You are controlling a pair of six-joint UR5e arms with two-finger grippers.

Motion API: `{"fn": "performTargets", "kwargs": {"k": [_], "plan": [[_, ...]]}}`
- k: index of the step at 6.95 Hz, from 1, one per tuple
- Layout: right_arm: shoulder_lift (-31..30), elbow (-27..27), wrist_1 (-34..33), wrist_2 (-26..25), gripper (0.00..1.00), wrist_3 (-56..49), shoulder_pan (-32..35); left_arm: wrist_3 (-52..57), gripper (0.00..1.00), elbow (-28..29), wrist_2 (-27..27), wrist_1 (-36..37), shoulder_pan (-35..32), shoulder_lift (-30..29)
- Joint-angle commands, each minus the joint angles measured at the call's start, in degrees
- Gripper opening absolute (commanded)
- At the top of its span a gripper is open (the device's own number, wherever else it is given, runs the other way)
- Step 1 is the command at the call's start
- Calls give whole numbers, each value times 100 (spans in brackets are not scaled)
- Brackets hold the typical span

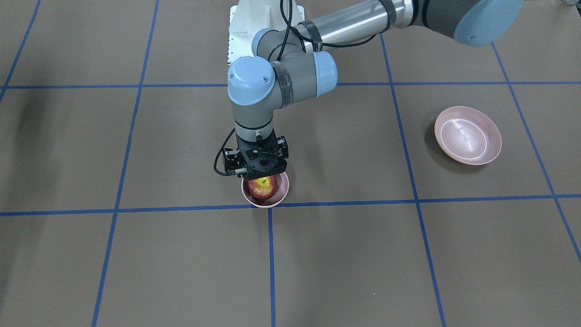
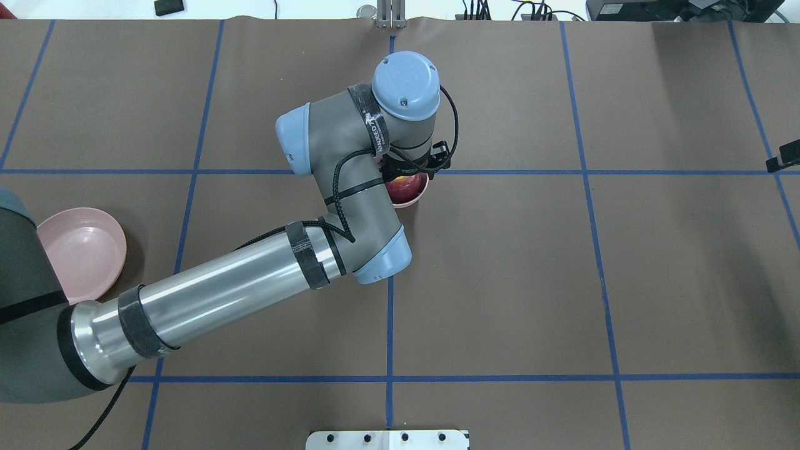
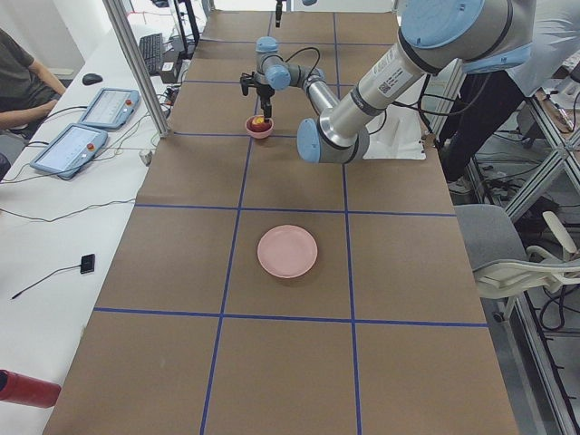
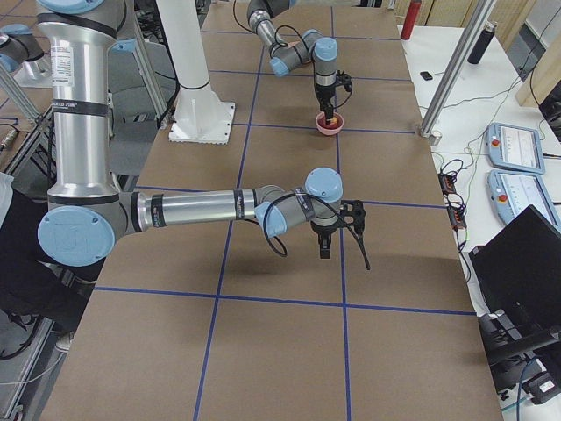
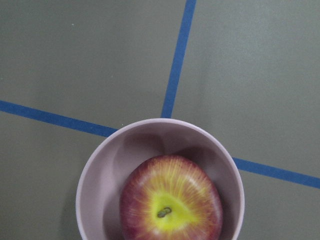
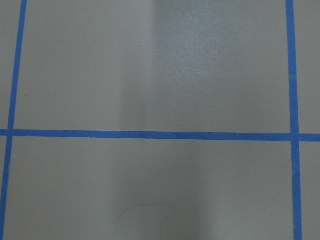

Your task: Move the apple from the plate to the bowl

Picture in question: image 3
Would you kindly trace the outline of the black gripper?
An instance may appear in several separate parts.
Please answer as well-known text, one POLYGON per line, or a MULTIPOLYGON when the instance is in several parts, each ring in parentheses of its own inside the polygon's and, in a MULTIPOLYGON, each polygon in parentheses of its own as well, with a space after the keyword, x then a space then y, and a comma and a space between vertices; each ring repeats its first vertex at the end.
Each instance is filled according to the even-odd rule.
MULTIPOLYGON (((279 28, 281 25, 283 15, 283 0, 276 0, 275 5, 275 27, 279 28)), ((256 85, 256 92, 261 100, 261 109, 264 119, 270 121, 272 118, 272 104, 270 99, 275 95, 275 90, 267 84, 258 83, 256 85)))

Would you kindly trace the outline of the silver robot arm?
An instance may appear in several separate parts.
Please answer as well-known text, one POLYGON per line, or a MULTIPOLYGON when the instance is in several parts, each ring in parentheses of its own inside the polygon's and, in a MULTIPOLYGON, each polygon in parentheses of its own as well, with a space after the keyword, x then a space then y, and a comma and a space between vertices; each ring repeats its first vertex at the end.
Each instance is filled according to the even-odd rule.
POLYGON ((363 158, 371 144, 369 122, 424 75, 436 75, 452 61, 464 73, 490 73, 524 63, 531 54, 533 1, 410 1, 401 17, 397 43, 342 99, 315 67, 286 62, 275 38, 256 41, 256 70, 240 78, 242 93, 256 88, 262 111, 271 116, 277 91, 297 87, 318 114, 301 121, 300 157, 311 163, 347 164, 363 158))

